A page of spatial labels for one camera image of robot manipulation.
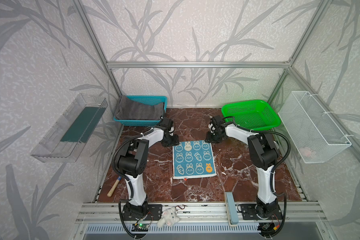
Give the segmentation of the grey towel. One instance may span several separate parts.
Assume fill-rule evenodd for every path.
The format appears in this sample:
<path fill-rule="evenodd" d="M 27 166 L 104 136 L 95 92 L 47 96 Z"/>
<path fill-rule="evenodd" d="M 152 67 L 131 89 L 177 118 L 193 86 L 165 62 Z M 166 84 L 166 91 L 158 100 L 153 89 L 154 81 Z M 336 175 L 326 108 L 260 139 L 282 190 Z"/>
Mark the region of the grey towel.
<path fill-rule="evenodd" d="M 164 114 L 164 103 L 146 105 L 122 96 L 114 117 L 117 120 L 159 120 Z"/>

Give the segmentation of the teal patterned towel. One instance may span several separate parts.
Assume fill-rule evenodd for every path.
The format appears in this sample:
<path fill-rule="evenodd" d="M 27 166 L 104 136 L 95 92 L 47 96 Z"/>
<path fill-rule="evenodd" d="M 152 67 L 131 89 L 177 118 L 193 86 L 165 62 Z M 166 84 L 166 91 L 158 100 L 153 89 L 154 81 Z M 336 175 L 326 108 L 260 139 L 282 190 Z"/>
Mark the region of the teal patterned towel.
<path fill-rule="evenodd" d="M 205 141 L 188 141 L 174 146 L 173 172 L 176 180 L 216 176 L 212 145 Z"/>

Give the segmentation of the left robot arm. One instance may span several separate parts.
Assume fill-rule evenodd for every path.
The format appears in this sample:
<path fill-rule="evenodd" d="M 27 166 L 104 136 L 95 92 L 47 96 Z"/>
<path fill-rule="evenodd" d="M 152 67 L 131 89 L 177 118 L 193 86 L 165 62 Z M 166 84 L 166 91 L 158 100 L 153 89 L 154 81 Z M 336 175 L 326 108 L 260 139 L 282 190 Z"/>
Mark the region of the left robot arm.
<path fill-rule="evenodd" d="M 147 166 L 149 148 L 156 143 L 161 143 L 165 148 L 179 145 L 179 136 L 174 130 L 174 121 L 163 118 L 149 131 L 125 140 L 114 153 L 112 168 L 127 184 L 128 199 L 120 200 L 126 203 L 126 210 L 140 215 L 148 213 L 143 172 Z"/>

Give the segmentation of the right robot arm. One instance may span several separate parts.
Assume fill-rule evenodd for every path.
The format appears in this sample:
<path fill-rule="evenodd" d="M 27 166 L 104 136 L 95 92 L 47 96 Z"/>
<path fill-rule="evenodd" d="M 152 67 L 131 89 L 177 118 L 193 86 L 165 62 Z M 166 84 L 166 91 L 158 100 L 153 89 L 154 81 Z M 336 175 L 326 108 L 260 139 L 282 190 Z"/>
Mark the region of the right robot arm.
<path fill-rule="evenodd" d="M 259 189 L 255 211 L 260 219 L 266 220 L 279 210 L 277 199 L 279 195 L 275 190 L 275 171 L 290 154 L 291 143 L 281 133 L 250 130 L 236 124 L 234 117 L 230 118 L 232 121 L 226 122 L 226 119 L 221 116 L 212 117 L 206 142 L 217 144 L 227 138 L 234 138 L 248 145 L 250 159 L 258 173 Z M 281 160 L 279 160 L 279 147 L 274 141 L 274 135 L 282 137 L 288 146 Z"/>

